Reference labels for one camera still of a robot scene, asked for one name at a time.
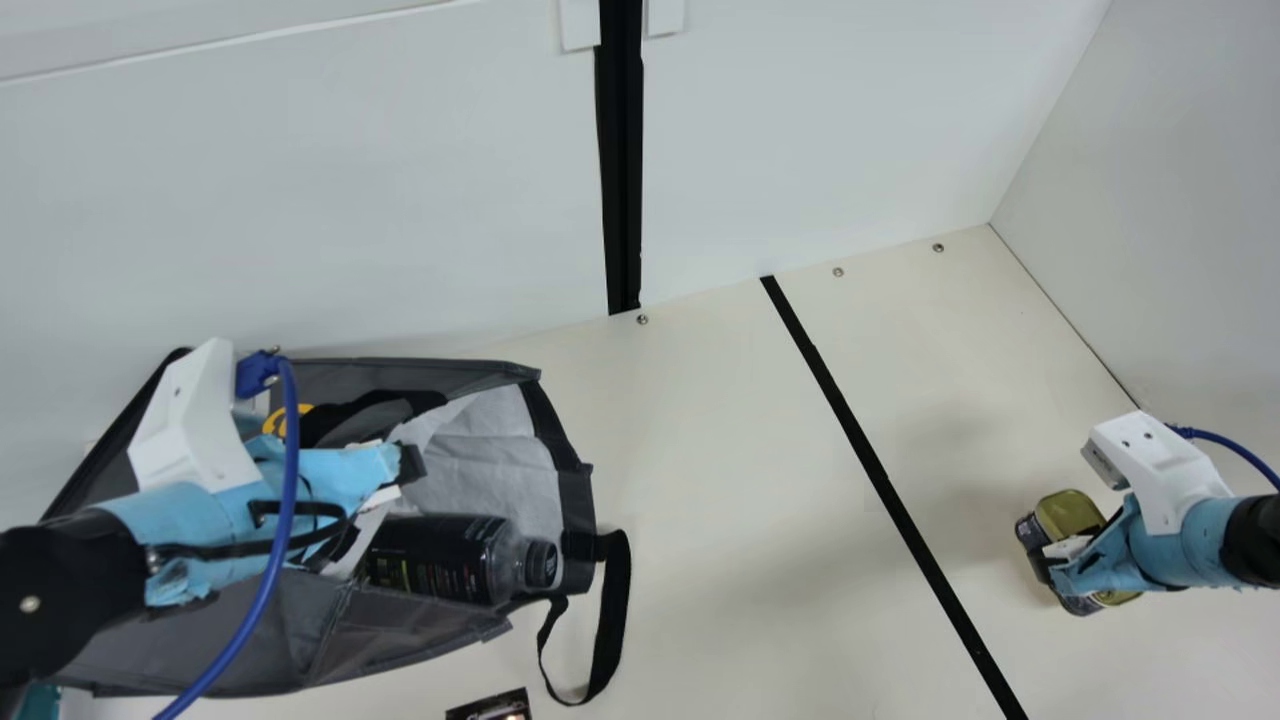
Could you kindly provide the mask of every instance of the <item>bag handle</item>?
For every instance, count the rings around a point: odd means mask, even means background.
[[[604,588],[600,591],[600,620],[595,628],[595,651],[591,655],[591,679],[586,684],[582,700],[568,702],[552,687],[543,666],[543,648],[552,637],[556,621],[568,610],[568,598],[550,598],[552,607],[547,612],[543,628],[538,630],[538,669],[543,673],[547,692],[556,702],[573,707],[586,705],[609,685],[609,680],[622,661],[622,639],[627,632],[627,603],[631,597],[631,543],[622,530],[604,536],[581,536],[566,533],[564,557],[570,560],[590,560],[604,562]]]
[[[347,420],[355,418],[358,413],[367,410],[374,405],[381,405],[383,402],[393,402],[397,400],[408,402],[408,418],[416,418],[428,410],[442,407],[449,401],[444,397],[444,395],[430,389],[371,389],[349,402],[329,402],[325,405],[316,405],[302,415],[302,447],[315,447],[325,438],[325,436],[335,430]],[[390,427],[394,427],[398,423],[399,420],[393,423]]]

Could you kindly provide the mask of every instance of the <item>bottle label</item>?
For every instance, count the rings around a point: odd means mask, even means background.
[[[369,551],[369,578],[387,588],[493,605],[490,546],[506,524],[502,518],[419,518],[412,544]]]

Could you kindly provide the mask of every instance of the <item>blue hose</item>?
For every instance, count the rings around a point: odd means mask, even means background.
[[[196,678],[196,682],[186,692],[161,710],[155,716],[155,720],[173,720],[178,715],[182,715],[184,710],[191,707],[193,702],[200,700],[200,696],[205,694],[212,687],[214,682],[218,680],[227,667],[230,666],[232,661],[236,660],[241,650],[244,648],[248,638],[252,637],[253,629],[257,628],[257,623],[266,612],[271,594],[275,593],[275,587],[279,584],[280,570],[284,568],[284,556],[288,553],[289,539],[293,534],[293,506],[298,498],[298,438],[301,436],[298,428],[302,421],[298,416],[298,388],[293,380],[293,366],[284,357],[275,357],[275,360],[276,374],[280,377],[280,386],[284,389],[284,421],[287,423],[284,436],[284,488],[280,493],[279,524],[275,528],[275,539],[271,543],[271,555],[268,557],[266,570],[262,571],[262,583],[257,585],[257,596],[253,597],[253,605],[244,614],[244,620],[241,621],[239,629],[236,630],[236,635],[227,643],[223,652]]]
[[[1222,447],[1245,459],[1249,462],[1249,465],[1253,465],[1260,473],[1262,473],[1267,478],[1268,482],[1271,482],[1272,486],[1275,486],[1277,491],[1280,491],[1280,475],[1276,475],[1275,470],[1272,470],[1266,462],[1263,462],[1261,457],[1249,452],[1248,448],[1235,442],[1234,439],[1222,437],[1217,433],[1211,433],[1208,430],[1201,430],[1197,428],[1180,428],[1178,425],[1169,425],[1169,429],[1174,430],[1175,433],[1183,436],[1187,439],[1207,439],[1210,442],[1221,445]]]

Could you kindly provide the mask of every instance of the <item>can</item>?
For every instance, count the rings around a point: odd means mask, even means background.
[[[1106,518],[1089,496],[1080,491],[1065,489],[1037,502],[1036,510],[1018,520],[1014,532],[1030,556],[1034,551],[1071,536],[1097,534],[1105,525]],[[1124,605],[1142,594],[1140,592],[1106,591],[1085,596],[1064,596],[1050,580],[1047,568],[1034,559],[1032,559],[1032,566],[1037,579],[1053,591],[1053,596],[1071,615],[1082,618],[1093,615],[1101,610]]]

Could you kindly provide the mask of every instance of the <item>black floor strip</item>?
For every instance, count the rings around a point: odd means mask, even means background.
[[[902,542],[906,543],[908,550],[911,551],[911,556],[915,557],[915,564],[920,566],[920,573],[924,574],[924,579],[928,580],[929,587],[933,588],[933,594],[937,596],[938,603],[951,620],[951,625],[955,628],[956,634],[960,635],[960,642],[963,642],[965,650],[969,651],[969,657],[973,659],[973,664],[978,667],[978,673],[982,675],[982,679],[987,682],[987,687],[991,689],[991,694],[996,698],[996,703],[1000,705],[1000,708],[1005,712],[1005,717],[1009,717],[1010,720],[1025,719],[1027,712],[1023,711],[1023,706],[1018,702],[1018,697],[1014,696],[1012,688],[1009,687],[1009,683],[1005,680],[1005,675],[1001,674],[996,661],[991,657],[991,653],[987,652],[987,646],[982,642],[982,635],[979,635],[978,629],[973,626],[973,620],[969,619],[969,614],[965,612],[964,606],[960,605],[960,598],[957,598],[955,591],[951,589],[951,583],[948,583],[946,575],[942,574],[942,568],[938,566],[938,561],[933,557],[933,552],[929,551],[929,546],[925,544],[919,528],[915,527],[915,520],[911,520],[911,515],[908,514],[906,506],[902,505],[902,498],[900,498],[897,496],[897,491],[893,489],[893,483],[890,482],[888,473],[884,471],[884,465],[882,465],[879,457],[876,456],[876,448],[873,448],[870,441],[867,439],[867,433],[864,433],[861,425],[858,424],[858,418],[854,416],[854,411],[849,409],[849,402],[845,401],[844,393],[840,392],[840,387],[836,386],[835,378],[831,377],[831,370],[827,369],[827,364],[823,361],[822,355],[809,340],[809,334],[804,331],[804,325],[800,324],[800,318],[797,318],[795,310],[791,309],[791,302],[787,301],[787,296],[782,292],[782,287],[778,284],[778,281],[769,275],[760,278],[760,282],[764,284],[764,291],[769,293],[769,299],[773,300],[773,306],[777,309],[778,316],[782,318],[782,324],[786,325],[787,332],[791,333],[791,340],[795,341],[796,347],[800,350],[800,355],[803,355],[805,363],[809,364],[809,370],[813,373],[813,378],[818,380],[818,387],[822,388],[822,393],[827,397],[827,402],[831,404],[831,410],[836,414],[836,420],[840,421],[840,427],[844,428],[845,437],[849,438],[849,445],[852,446],[854,452],[858,454],[858,460],[861,461],[863,469],[867,471],[867,477],[870,478],[872,486],[876,487],[876,492],[879,495],[881,502],[884,503],[884,509],[888,510],[890,518],[892,518],[893,524],[897,525],[897,532],[902,536]]]
[[[600,0],[595,128],[600,143],[609,314],[640,307],[640,168],[644,161],[643,0]]]

